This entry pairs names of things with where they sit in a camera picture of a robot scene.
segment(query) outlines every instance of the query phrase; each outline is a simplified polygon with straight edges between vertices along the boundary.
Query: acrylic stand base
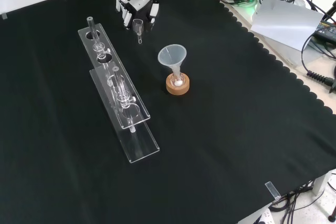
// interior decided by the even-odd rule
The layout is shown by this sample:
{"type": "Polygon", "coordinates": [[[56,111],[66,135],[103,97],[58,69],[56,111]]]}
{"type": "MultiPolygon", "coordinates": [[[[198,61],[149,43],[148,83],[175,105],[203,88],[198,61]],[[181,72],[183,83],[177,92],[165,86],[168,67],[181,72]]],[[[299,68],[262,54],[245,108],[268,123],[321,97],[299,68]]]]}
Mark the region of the acrylic stand base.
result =
{"type": "Polygon", "coordinates": [[[97,24],[96,29],[100,33],[100,41],[105,44],[106,49],[109,48],[111,50],[109,54],[112,57],[109,56],[110,60],[106,63],[97,62],[97,54],[93,50],[94,42],[87,38],[87,33],[90,32],[90,28],[81,29],[78,33],[94,66],[90,74],[113,124],[118,140],[129,162],[134,163],[158,152],[160,148],[146,124],[146,120],[150,119],[150,115],[122,65],[121,60],[102,26],[97,24]],[[118,74],[123,80],[123,86],[126,87],[126,91],[130,95],[127,101],[133,108],[136,107],[136,110],[130,109],[131,107],[125,109],[121,106],[120,100],[118,100],[119,86],[113,79],[113,77],[117,75],[114,69],[118,69],[118,74]]]}
{"type": "Polygon", "coordinates": [[[115,112],[110,104],[110,100],[105,92],[104,87],[102,86],[98,74],[100,71],[92,69],[90,74],[93,81],[95,82],[96,88],[100,94],[100,98],[104,103],[104,106],[107,110],[107,113],[110,117],[110,120],[114,126],[117,137],[121,143],[123,150],[127,156],[127,159],[130,163],[134,163],[138,160],[143,159],[155,152],[160,150],[157,145],[151,131],[149,130],[146,122],[136,124],[135,132],[132,133],[129,129],[122,129],[118,119],[115,115],[115,112]]]}

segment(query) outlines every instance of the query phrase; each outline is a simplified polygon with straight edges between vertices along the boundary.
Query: black tablecloth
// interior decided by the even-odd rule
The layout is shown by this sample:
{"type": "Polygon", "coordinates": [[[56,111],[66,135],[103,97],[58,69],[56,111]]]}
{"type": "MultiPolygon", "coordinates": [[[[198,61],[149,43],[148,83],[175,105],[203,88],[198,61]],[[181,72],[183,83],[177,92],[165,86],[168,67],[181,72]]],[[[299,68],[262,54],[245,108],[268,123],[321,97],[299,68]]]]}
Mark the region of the black tablecloth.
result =
{"type": "Polygon", "coordinates": [[[0,222],[236,223],[336,168],[336,118],[217,0],[161,0],[137,44],[115,0],[49,0],[0,20],[0,222]],[[161,150],[129,164],[77,30],[102,23],[161,150]],[[165,90],[182,44],[189,92],[165,90]]]}

